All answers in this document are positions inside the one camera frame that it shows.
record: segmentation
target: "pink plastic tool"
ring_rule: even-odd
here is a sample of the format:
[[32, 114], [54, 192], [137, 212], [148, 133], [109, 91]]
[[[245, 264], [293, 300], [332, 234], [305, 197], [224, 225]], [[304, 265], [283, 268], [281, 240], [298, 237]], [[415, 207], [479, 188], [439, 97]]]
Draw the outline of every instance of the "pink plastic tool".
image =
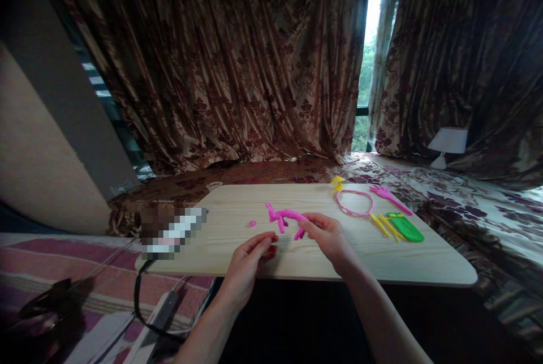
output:
[[394, 200], [394, 197], [392, 197], [392, 193], [390, 192], [388, 187], [384, 186], [373, 186], [369, 188], [369, 191], [374, 192], [379, 197], [383, 197], [384, 199], [387, 199], [391, 203], [393, 203], [396, 207], [398, 207], [400, 210], [402, 210], [407, 215], [413, 215], [413, 212], [407, 208], [405, 205], [400, 203], [399, 201]]
[[[293, 210], [280, 210], [275, 211], [270, 203], [266, 203], [266, 207], [269, 210], [270, 222], [277, 220], [279, 225], [279, 231], [281, 234], [285, 233], [285, 227], [288, 226], [288, 223], [285, 221], [285, 218], [290, 218], [296, 221], [307, 220], [302, 214]], [[300, 228], [296, 235], [294, 236], [294, 241], [297, 241], [298, 238], [302, 239], [304, 237], [305, 231], [303, 228]]]

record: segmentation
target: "clay modeling tool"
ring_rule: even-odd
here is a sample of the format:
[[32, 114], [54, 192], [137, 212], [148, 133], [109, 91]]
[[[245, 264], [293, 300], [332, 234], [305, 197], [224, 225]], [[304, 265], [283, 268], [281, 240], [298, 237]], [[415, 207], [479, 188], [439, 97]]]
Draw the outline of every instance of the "clay modeling tool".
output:
[[383, 231], [383, 234], [386, 236], [386, 237], [389, 237], [390, 236], [390, 233], [385, 229], [385, 227], [383, 227], [383, 225], [381, 224], [381, 222], [377, 219], [377, 217], [375, 216], [374, 213], [371, 213], [370, 214], [371, 217], [373, 218], [373, 221], [375, 221], [375, 223], [377, 224], [377, 226], [379, 228], [381, 228], [381, 231]]
[[424, 235], [403, 214], [387, 213], [387, 217], [398, 231], [400, 231], [406, 240], [410, 242], [424, 241]]
[[381, 221], [383, 221], [385, 223], [385, 225], [392, 231], [392, 233], [394, 234], [394, 236], [396, 237], [396, 242], [400, 242], [400, 238], [403, 239], [404, 241], [406, 241], [406, 239], [404, 238], [403, 235], [401, 235], [398, 231], [396, 231], [396, 229], [390, 225], [390, 223], [387, 221], [386, 218], [383, 217], [383, 214], [379, 214], [379, 218], [381, 219]]
[[405, 205], [400, 203], [399, 201], [396, 201], [394, 197], [392, 196], [392, 193], [390, 192], [388, 187], [385, 186], [373, 186], [369, 188], [369, 191], [374, 192], [379, 197], [382, 197], [384, 199], [387, 199], [391, 203], [393, 203], [395, 206], [397, 206], [400, 210], [402, 210], [407, 215], [413, 215], [413, 212], [407, 208]]
[[345, 181], [345, 179], [343, 177], [338, 176], [337, 174], [332, 179], [330, 183], [337, 184], [337, 186], [334, 187], [335, 191], [345, 190], [345, 187], [343, 187], [343, 185], [341, 184], [342, 181]]

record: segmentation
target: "hand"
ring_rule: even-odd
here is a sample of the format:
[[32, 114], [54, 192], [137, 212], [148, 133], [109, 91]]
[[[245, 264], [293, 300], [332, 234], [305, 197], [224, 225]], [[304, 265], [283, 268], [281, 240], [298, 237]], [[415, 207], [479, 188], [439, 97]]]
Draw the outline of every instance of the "hand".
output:
[[233, 304], [238, 310], [245, 307], [255, 285], [257, 271], [277, 256], [279, 241], [273, 231], [265, 232], [240, 245], [232, 256], [216, 300]]
[[317, 241], [338, 275], [343, 277], [352, 266], [360, 263], [338, 220], [320, 213], [306, 213], [303, 216], [307, 220], [299, 221], [298, 225], [308, 233], [310, 239]]

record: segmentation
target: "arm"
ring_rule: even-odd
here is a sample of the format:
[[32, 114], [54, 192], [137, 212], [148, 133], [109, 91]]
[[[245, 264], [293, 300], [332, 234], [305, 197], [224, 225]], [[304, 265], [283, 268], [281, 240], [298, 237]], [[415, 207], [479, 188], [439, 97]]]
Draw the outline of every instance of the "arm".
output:
[[258, 269], [277, 255], [279, 241], [274, 232], [259, 234], [234, 251], [225, 280], [206, 309], [175, 364], [217, 363], [238, 314], [249, 301]]
[[299, 226], [317, 241], [332, 262], [355, 304], [373, 355], [378, 363], [431, 363], [379, 282], [362, 263], [338, 220], [323, 214], [304, 214]]

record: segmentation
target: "table lamp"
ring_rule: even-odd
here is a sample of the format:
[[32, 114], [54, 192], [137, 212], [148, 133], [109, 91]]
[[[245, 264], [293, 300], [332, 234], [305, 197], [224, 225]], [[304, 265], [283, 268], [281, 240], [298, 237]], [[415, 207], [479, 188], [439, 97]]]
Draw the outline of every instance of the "table lamp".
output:
[[430, 167], [437, 170], [445, 170], [447, 162], [445, 153], [464, 153], [466, 151], [466, 140], [468, 139], [468, 130], [456, 127], [443, 127], [437, 132], [434, 139], [428, 146], [429, 149], [441, 152]]

